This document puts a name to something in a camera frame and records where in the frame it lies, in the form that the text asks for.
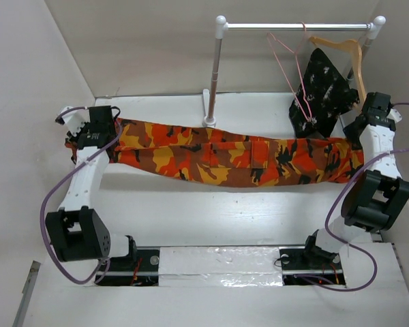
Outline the orange camouflage trousers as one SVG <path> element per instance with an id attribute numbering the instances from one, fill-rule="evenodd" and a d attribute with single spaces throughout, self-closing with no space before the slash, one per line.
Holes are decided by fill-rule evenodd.
<path id="1" fill-rule="evenodd" d="M 112 164 L 222 187 L 347 183 L 364 164 L 345 138 L 272 139 L 206 127 L 120 119 Z"/>

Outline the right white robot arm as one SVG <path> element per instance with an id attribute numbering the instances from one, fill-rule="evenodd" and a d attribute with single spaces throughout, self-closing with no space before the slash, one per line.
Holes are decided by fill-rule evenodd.
<path id="1" fill-rule="evenodd" d="M 306 240 L 304 265 L 331 262 L 340 249 L 366 232 L 388 230 L 409 199 L 409 182 L 396 166 L 393 139 L 398 116 L 391 113 L 390 95 L 368 93 L 362 111 L 345 127 L 346 136 L 361 146 L 365 165 L 346 185 L 340 216 Z"/>

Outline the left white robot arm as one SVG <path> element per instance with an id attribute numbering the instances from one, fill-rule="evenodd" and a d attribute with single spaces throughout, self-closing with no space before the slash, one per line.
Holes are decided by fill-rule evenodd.
<path id="1" fill-rule="evenodd" d="M 119 144 L 121 127 L 116 106 L 93 106 L 85 119 L 82 107 L 65 107 L 56 122 L 68 129 L 76 146 L 75 171 L 65 181 L 69 187 L 57 210 L 46 214 L 50 245 L 60 262 L 115 258 L 123 270 L 138 263 L 131 237 L 111 234 L 95 209 L 102 177 Z"/>

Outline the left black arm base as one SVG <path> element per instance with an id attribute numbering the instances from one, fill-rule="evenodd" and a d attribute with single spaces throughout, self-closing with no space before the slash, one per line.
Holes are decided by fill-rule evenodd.
<path id="1" fill-rule="evenodd" d="M 159 285 L 159 248 L 138 248 L 136 254 L 112 258 L 95 275 L 95 284 L 106 287 L 152 287 Z"/>

